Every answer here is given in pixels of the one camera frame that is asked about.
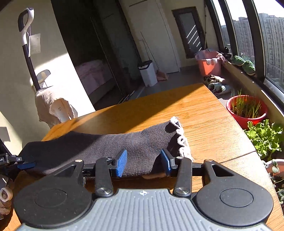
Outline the red pot with grass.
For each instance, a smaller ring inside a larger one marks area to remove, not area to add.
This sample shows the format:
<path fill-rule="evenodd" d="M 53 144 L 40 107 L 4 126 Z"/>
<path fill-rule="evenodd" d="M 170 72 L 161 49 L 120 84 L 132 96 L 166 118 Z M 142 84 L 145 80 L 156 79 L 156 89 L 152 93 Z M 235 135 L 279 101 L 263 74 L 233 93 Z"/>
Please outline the red pot with grass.
<path fill-rule="evenodd" d="M 226 109 L 244 130 L 248 129 L 248 122 L 256 125 L 268 114 L 268 108 L 263 100 L 249 95 L 231 97 L 226 103 Z"/>

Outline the paper tag on mop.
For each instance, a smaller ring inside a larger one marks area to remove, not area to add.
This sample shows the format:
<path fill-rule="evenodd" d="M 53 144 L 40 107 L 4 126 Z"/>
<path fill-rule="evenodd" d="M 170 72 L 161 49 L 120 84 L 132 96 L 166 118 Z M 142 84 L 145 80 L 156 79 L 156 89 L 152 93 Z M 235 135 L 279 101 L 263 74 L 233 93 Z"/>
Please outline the paper tag on mop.
<path fill-rule="evenodd" d="M 40 38 L 41 38 L 41 34 L 34 34 L 34 35 L 30 35 L 28 37 L 28 41 L 29 41 L 29 50 L 28 50 L 28 56 L 30 57 L 33 54 L 38 54 L 41 52 L 41 44 L 40 44 Z"/>

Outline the beige cloth on chair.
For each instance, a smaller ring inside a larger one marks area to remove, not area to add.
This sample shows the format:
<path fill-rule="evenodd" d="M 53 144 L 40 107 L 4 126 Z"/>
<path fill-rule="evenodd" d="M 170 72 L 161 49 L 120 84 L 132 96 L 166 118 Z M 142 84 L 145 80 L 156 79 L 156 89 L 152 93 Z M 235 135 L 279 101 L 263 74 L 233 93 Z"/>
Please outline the beige cloth on chair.
<path fill-rule="evenodd" d="M 76 109 L 53 86 L 36 92 L 35 105 L 39 121 L 45 122 L 49 128 L 78 117 Z"/>

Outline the black and white mop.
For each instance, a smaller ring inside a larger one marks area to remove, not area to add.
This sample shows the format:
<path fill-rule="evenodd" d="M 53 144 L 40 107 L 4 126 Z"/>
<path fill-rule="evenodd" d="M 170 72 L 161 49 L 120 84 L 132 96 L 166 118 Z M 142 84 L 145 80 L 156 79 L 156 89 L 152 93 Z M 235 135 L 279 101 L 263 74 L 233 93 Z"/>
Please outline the black and white mop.
<path fill-rule="evenodd" d="M 34 67 L 30 58 L 30 26 L 34 20 L 34 8 L 28 7 L 24 11 L 22 11 L 18 16 L 18 29 L 21 34 L 21 41 L 22 41 L 22 49 L 24 53 L 24 58 L 28 67 L 28 71 L 30 73 L 33 86 L 36 91 L 40 90 L 40 85 L 38 79 L 36 77 Z"/>

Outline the pink plastic bucket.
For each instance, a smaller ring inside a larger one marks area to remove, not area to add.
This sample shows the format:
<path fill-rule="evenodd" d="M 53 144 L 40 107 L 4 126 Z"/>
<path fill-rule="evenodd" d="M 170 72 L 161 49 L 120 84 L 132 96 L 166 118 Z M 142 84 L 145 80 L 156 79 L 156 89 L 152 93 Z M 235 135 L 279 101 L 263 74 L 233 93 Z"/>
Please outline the pink plastic bucket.
<path fill-rule="evenodd" d="M 221 64 L 226 62 L 225 57 L 213 49 L 200 50 L 195 54 L 202 76 L 221 75 Z"/>

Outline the white trash bin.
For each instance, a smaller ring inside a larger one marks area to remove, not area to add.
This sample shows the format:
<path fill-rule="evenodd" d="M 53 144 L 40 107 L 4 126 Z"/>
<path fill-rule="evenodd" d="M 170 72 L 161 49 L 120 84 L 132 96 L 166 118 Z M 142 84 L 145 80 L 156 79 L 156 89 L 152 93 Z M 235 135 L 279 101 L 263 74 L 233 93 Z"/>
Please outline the white trash bin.
<path fill-rule="evenodd" d="M 156 73 L 152 60 L 140 63 L 138 65 L 138 69 L 146 87 L 152 87 L 157 83 Z"/>

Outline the white folding chair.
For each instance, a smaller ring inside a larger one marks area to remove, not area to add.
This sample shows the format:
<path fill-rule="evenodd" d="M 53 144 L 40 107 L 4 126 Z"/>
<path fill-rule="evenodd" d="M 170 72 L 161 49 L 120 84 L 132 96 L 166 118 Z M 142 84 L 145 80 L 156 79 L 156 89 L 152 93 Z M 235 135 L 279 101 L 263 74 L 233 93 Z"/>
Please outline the white folding chair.
<path fill-rule="evenodd" d="M 39 83 L 39 87 L 40 88 L 47 88 L 47 85 L 45 83 L 45 80 L 47 79 L 47 77 L 51 74 L 50 70 L 43 70 L 41 72 L 39 72 L 37 74 L 37 80 L 38 80 L 38 83 Z"/>

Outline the pink bed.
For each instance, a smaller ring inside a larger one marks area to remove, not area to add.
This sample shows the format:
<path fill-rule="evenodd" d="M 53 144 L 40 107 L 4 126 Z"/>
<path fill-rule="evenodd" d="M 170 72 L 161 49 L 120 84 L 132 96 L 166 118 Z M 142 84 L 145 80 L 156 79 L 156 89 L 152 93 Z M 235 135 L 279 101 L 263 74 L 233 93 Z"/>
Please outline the pink bed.
<path fill-rule="evenodd" d="M 75 67 L 88 95 L 113 78 L 109 65 L 102 60 L 93 60 Z"/>

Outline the green leafy plant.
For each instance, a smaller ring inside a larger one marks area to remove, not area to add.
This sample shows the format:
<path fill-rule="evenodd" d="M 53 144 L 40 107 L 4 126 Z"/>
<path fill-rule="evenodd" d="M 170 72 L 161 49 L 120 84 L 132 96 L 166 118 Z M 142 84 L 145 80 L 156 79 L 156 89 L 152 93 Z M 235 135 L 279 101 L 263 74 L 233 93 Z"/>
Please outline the green leafy plant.
<path fill-rule="evenodd" d="M 275 153 L 282 151 L 283 147 L 283 126 L 277 123 L 270 123 L 268 119 L 253 124 L 247 122 L 246 136 L 255 147 L 261 160 L 272 160 Z"/>

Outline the pair of slippers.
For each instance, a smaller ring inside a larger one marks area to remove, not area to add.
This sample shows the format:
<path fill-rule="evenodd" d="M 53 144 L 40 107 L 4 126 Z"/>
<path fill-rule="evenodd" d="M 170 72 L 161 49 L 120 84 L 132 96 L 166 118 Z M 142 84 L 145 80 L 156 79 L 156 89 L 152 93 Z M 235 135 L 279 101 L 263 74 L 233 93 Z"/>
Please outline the pair of slippers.
<path fill-rule="evenodd" d="M 224 95 L 231 92 L 231 87 L 229 86 L 229 82 L 215 75 L 209 75 L 203 77 L 203 83 L 207 86 L 207 88 L 216 96 Z"/>

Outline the green round cactus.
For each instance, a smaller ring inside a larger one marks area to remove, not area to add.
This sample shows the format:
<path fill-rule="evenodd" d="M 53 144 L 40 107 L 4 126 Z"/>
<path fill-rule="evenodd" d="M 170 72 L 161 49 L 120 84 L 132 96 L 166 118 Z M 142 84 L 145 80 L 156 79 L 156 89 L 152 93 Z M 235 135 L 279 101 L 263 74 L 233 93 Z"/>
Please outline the green round cactus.
<path fill-rule="evenodd" d="M 245 63 L 245 60 L 238 55 L 234 55 L 231 59 L 231 63 L 236 66 L 243 66 L 243 64 Z"/>
<path fill-rule="evenodd" d="M 243 64 L 243 70 L 250 76 L 255 75 L 255 66 L 250 60 L 246 60 Z"/>

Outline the dark knitted garment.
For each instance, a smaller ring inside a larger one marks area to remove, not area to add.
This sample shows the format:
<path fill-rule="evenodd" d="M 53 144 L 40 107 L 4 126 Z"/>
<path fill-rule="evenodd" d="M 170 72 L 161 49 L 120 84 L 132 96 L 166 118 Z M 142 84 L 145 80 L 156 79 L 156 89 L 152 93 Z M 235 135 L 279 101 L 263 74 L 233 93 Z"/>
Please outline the dark knitted garment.
<path fill-rule="evenodd" d="M 133 133 L 93 135 L 70 131 L 57 139 L 28 143 L 19 156 L 35 161 L 30 173 L 47 175 L 77 159 L 92 164 L 103 157 L 115 157 L 123 149 L 128 153 L 125 177 L 157 177 L 163 172 L 162 149 L 174 157 L 193 159 L 184 129 L 175 116 Z"/>

